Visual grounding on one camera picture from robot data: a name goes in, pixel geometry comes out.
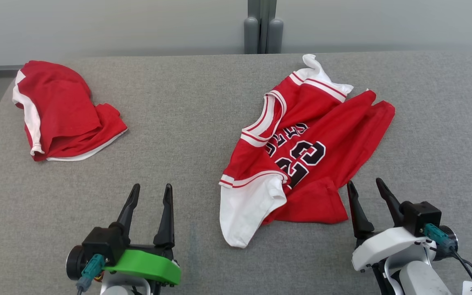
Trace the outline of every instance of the label sticker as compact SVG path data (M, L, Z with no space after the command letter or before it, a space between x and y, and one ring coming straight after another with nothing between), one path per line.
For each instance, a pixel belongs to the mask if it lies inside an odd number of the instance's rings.
M472 281L464 281L462 295L472 295Z

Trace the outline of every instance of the red fabric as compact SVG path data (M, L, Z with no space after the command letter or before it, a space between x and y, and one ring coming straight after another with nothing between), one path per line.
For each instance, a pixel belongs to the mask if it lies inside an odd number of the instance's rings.
M286 112L280 119L281 108L275 108L272 127L259 136L267 138L271 132L275 136L262 147L241 138L223 174L235 181L265 170L288 175L283 185L287 203L268 215L263 225L273 220L328 224L347 220L338 188L371 157L395 115L394 107L385 101L373 106L373 91L342 103L315 86L298 86L289 77L274 90L285 99ZM278 128L270 131L278 120ZM303 178L294 183L300 175Z
M81 155L127 129L113 106L92 104L89 87L75 71L50 62L30 61L21 72L25 78L17 84L19 92L30 98L41 118L41 149L45 153L34 153L34 161ZM32 147L26 125L25 131Z

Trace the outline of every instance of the basketball jersey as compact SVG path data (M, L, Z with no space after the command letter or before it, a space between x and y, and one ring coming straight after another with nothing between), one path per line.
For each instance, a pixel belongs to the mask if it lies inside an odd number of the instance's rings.
M333 83L312 54L264 95L256 123L245 127L223 171L220 225L227 243L247 246L273 220L347 220L338 188L372 155L395 109L373 91Z

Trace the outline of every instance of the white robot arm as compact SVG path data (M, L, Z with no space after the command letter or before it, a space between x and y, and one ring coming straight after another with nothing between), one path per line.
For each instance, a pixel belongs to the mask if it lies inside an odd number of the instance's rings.
M347 184L356 249L356 271L371 268L382 295L450 295L431 262L454 257L472 278L467 260L458 255L458 239L447 226L440 226L442 212L427 202L399 203L382 179L376 179L395 226L375 233L358 202L352 182Z

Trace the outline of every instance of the connector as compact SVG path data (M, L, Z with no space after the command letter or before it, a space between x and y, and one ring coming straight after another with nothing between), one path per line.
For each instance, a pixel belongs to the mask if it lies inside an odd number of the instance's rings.
M456 242L449 238L449 235L444 233L441 229L432 223L427 223L424 226L424 235L435 241L438 248L442 248L446 252L451 252L451 247L456 247Z
M92 259L86 264L85 269L81 272L82 277L75 284L76 288L82 292L86 292L92 284L94 277L98 276L105 266L105 258L101 254L94 254Z

